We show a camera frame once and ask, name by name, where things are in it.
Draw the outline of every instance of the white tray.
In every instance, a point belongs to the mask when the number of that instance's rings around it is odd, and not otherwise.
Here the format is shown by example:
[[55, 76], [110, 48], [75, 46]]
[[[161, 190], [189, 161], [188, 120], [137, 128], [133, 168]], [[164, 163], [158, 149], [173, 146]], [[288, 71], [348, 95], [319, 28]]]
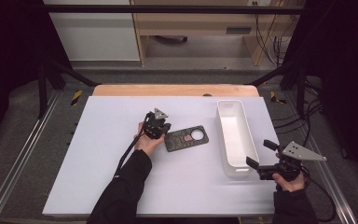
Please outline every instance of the white tray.
[[255, 144], [241, 101], [217, 102], [217, 130], [226, 175], [248, 176], [253, 169], [246, 164], [246, 157], [259, 162]]

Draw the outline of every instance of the white tabletop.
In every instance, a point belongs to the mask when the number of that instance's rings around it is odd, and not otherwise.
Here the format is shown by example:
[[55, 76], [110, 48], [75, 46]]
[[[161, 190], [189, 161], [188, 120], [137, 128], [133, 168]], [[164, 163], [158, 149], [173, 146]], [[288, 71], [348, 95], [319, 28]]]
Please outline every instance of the white tabletop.
[[44, 215], [88, 216], [111, 181], [118, 161], [155, 107], [171, 130], [203, 125], [209, 143], [174, 152], [158, 146], [138, 204], [140, 217], [253, 216], [273, 214], [273, 181], [256, 171], [246, 179], [225, 175], [216, 130], [219, 100], [241, 100], [261, 165], [277, 162], [264, 139], [278, 143], [261, 97], [91, 96], [48, 196]]

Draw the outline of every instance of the silver bracket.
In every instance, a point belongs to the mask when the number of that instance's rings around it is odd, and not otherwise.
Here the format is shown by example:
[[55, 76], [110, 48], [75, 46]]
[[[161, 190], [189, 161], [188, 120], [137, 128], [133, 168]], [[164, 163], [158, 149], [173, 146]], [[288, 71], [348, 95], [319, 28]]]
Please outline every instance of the silver bracket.
[[291, 142], [282, 151], [282, 154], [300, 161], [327, 161], [326, 157], [321, 156], [295, 142]]
[[168, 117], [167, 114], [155, 108], [155, 119], [166, 119], [167, 117]]

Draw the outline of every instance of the black pole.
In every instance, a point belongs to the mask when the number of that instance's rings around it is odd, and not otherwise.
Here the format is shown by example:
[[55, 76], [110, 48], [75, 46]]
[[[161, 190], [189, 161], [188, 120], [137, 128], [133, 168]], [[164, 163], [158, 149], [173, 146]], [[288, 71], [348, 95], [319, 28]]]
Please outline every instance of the black pole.
[[88, 85], [88, 86], [91, 86], [91, 87], [95, 87], [95, 86], [98, 86], [98, 85], [101, 85], [101, 83], [98, 83], [98, 82], [94, 82], [94, 81], [91, 81], [89, 80], [88, 78], [86, 77], [82, 77], [80, 74], [78, 74], [77, 72], [75, 72], [74, 70], [68, 68], [68, 67], [65, 67], [64, 65], [60, 64], [60, 63], [57, 63], [57, 62], [54, 62], [54, 61], [50, 61], [49, 63], [52, 67], [54, 67], [55, 69], [59, 70], [60, 72], [63, 72], [71, 77], [74, 77], [75, 79], [83, 82], [84, 84]]
[[315, 13], [319, 8], [304, 7], [225, 7], [225, 6], [164, 6], [164, 5], [32, 5], [21, 4], [32, 10], [53, 13], [185, 13], [185, 14], [259, 14], [302, 15]]
[[261, 78], [251, 82], [251, 83], [247, 83], [244, 85], [252, 85], [252, 86], [259, 86], [261, 84], [263, 84], [264, 82], [272, 79], [273, 77], [276, 77], [278, 75], [283, 75], [285, 72], [289, 71], [289, 69], [292, 69], [294, 65], [294, 62], [288, 62], [284, 65], [282, 65], [281, 67], [277, 67], [276, 69], [274, 69], [273, 71], [269, 72], [268, 74], [262, 76]]

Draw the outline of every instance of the hand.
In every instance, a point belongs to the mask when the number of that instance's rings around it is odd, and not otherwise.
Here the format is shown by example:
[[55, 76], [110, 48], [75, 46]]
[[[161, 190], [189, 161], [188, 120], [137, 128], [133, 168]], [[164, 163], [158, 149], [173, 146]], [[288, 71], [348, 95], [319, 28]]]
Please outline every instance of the hand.
[[281, 175], [273, 174], [275, 182], [282, 187], [282, 190], [289, 190], [290, 192], [303, 189], [305, 186], [305, 177], [300, 173], [295, 180], [287, 182]]
[[[142, 126], [144, 125], [143, 122], [140, 122], [138, 125], [138, 133], [140, 131], [142, 131], [142, 133], [144, 132], [142, 130]], [[143, 150], [147, 156], [151, 156], [155, 150], [155, 148], [161, 144], [162, 142], [164, 142], [164, 138], [165, 138], [165, 134], [163, 134], [159, 139], [151, 139], [149, 138], [147, 135], [143, 134], [138, 142], [135, 144], [134, 148], [135, 150]]]

